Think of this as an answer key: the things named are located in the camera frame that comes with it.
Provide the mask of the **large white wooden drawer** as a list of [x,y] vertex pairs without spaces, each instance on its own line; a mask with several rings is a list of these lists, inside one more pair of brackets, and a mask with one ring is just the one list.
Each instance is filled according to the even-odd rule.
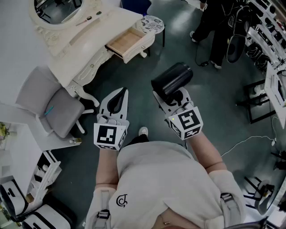
[[121,35],[106,44],[106,48],[120,57],[126,64],[136,55],[140,54],[143,58],[148,56],[149,47],[155,41],[155,31],[144,33],[136,28],[129,28]]

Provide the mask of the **flower bouquet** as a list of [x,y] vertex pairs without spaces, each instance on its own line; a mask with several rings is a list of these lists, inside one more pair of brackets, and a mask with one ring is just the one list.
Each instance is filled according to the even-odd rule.
[[5,148],[5,143],[8,136],[9,136],[9,125],[0,122],[0,149]]

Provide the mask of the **white display shelf rack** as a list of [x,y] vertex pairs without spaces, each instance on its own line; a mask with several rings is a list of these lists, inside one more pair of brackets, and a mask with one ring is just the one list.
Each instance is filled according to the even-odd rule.
[[286,70],[286,0],[247,0],[255,16],[245,45],[254,65],[265,72],[267,64]]

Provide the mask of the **floral patterned round stool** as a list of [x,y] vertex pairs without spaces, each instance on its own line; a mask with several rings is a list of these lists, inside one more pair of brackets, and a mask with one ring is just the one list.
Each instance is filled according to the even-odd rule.
[[165,47],[165,24],[158,17],[152,15],[145,15],[139,23],[139,28],[144,32],[154,30],[155,34],[162,33],[162,47]]

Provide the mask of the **dark blue chair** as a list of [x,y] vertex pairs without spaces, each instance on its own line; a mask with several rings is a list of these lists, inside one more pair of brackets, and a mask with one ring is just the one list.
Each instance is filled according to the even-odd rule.
[[121,0],[121,7],[129,11],[147,15],[147,10],[151,6],[150,0]]

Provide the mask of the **makeup brush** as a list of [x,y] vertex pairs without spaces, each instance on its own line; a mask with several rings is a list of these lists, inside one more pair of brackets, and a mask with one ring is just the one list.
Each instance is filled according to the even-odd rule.
[[85,22],[87,22],[87,21],[89,21],[89,20],[91,20],[91,19],[92,19],[92,17],[89,16],[89,17],[87,17],[84,21],[82,21],[82,22],[76,24],[76,26],[82,25],[83,23],[85,23]]

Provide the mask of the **person's black trousers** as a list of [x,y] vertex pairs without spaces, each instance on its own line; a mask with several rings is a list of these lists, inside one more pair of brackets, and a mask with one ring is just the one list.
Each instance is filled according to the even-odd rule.
[[132,144],[144,143],[144,142],[149,142],[149,139],[146,134],[141,134],[135,137],[129,144],[127,144],[127,146],[132,145]]

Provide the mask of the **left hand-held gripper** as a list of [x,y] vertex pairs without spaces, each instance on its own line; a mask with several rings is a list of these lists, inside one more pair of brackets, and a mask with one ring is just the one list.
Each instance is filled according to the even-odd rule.
[[128,89],[119,88],[106,96],[94,124],[94,144],[101,149],[120,150],[127,136]]

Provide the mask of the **white slatted shelf unit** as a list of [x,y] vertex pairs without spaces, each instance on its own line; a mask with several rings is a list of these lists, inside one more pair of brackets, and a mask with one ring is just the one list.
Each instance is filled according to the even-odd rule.
[[40,156],[27,192],[27,197],[32,197],[31,203],[34,206],[43,201],[49,186],[56,181],[62,171],[60,163],[61,161],[58,161],[51,151],[44,151]]

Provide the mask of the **black mesh office chair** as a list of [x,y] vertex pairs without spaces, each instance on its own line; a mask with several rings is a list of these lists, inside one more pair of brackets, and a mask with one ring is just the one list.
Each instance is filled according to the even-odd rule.
[[226,60],[229,63],[235,63],[242,55],[251,22],[251,9],[247,4],[239,4],[232,9],[227,21]]

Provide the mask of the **white chair with black frame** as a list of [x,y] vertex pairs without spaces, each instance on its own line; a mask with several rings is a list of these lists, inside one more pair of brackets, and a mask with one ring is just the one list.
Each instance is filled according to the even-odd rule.
[[244,195],[244,198],[254,200],[253,206],[246,204],[246,207],[255,209],[260,215],[264,215],[268,211],[268,203],[273,195],[275,186],[271,185],[269,180],[261,181],[258,177],[254,178],[258,181],[257,185],[247,177],[244,177],[245,181],[255,189],[254,193],[247,191],[248,195]]

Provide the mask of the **person's left forearm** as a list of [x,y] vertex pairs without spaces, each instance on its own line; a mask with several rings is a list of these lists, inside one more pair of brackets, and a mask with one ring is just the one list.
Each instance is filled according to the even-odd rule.
[[100,149],[95,188],[110,187],[117,189],[119,182],[117,157],[118,151]]

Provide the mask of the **white appliance with black trim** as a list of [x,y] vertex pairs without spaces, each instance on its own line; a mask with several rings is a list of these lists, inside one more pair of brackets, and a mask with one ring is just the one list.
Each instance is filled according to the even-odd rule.
[[23,229],[71,229],[68,220],[51,206],[45,204],[30,214],[23,222]]
[[13,217],[23,214],[29,205],[14,179],[0,185],[0,196]]

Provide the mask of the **cream vanity table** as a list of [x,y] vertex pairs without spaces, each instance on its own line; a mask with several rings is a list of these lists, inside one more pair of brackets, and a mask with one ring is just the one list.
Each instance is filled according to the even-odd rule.
[[58,82],[71,96],[90,100],[98,107],[99,101],[83,87],[95,78],[99,67],[115,55],[106,44],[131,27],[140,30],[136,24],[142,15],[104,0],[91,0],[85,18],[89,16],[92,19],[78,30],[36,31],[48,48],[48,67]]

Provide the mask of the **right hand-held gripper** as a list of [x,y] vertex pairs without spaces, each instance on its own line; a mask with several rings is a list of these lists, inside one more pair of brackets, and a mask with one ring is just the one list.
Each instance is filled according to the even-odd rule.
[[201,132],[203,121],[197,106],[194,106],[188,91],[180,87],[173,94],[175,103],[172,106],[153,91],[153,95],[159,104],[159,108],[165,112],[165,120],[168,126],[181,140],[186,140]]

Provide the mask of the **person's white t-shirt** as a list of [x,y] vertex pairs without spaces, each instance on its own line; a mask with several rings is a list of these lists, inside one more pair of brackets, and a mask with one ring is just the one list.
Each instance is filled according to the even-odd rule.
[[117,189],[94,191],[85,229],[152,229],[167,210],[201,229],[224,229],[245,220],[244,197],[232,173],[208,174],[178,144],[126,146],[117,166]]

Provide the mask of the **white desk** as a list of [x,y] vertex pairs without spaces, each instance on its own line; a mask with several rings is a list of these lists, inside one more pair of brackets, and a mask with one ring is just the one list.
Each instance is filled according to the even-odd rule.
[[267,62],[264,90],[272,103],[282,128],[286,123],[286,88],[270,62]]

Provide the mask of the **black cylindrical object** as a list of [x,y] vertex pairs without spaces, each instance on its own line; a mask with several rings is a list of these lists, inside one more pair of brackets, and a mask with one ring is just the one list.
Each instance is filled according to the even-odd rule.
[[164,71],[155,79],[151,80],[153,90],[167,104],[171,104],[178,96],[175,92],[190,82],[193,71],[184,62],[178,62]]

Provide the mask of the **grey upholstered chair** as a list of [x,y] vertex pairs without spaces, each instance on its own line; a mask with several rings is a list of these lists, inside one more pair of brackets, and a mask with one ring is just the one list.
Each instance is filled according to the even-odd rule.
[[[72,97],[57,81],[49,68],[37,66],[27,77],[18,94],[16,104],[36,115],[46,132],[54,131],[65,138],[76,125],[82,134],[85,130],[79,123],[83,114],[94,114],[94,109],[86,110],[84,105]],[[53,110],[45,116],[51,107]]]

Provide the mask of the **person's right forearm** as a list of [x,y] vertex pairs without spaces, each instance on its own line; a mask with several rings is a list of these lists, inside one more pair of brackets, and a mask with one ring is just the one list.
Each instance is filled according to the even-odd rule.
[[203,132],[200,132],[187,140],[196,155],[198,162],[204,167],[208,174],[217,170],[227,170],[220,153]]

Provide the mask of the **oval white-framed mirror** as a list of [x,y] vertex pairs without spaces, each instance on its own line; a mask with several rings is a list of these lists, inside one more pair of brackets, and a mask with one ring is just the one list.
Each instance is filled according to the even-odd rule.
[[29,17],[35,30],[78,30],[91,0],[28,0]]

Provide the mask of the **black metal frame stand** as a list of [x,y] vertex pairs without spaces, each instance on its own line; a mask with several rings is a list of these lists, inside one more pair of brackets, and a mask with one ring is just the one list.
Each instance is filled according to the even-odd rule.
[[253,98],[250,98],[250,89],[254,89],[256,86],[261,86],[264,84],[264,82],[265,82],[265,80],[260,80],[260,81],[257,81],[255,83],[251,83],[251,84],[244,86],[243,91],[244,91],[244,95],[246,96],[246,99],[244,101],[236,103],[236,106],[243,106],[247,109],[250,124],[257,123],[263,119],[266,119],[266,118],[276,114],[275,110],[270,110],[270,112],[268,112],[268,113],[266,113],[260,117],[257,117],[255,119],[252,118],[252,112],[251,112],[252,107],[261,106],[267,102],[270,104],[269,98],[264,100],[264,101],[261,101],[261,99],[267,97],[266,93],[262,93],[262,94],[257,95],[257,96],[255,95]]

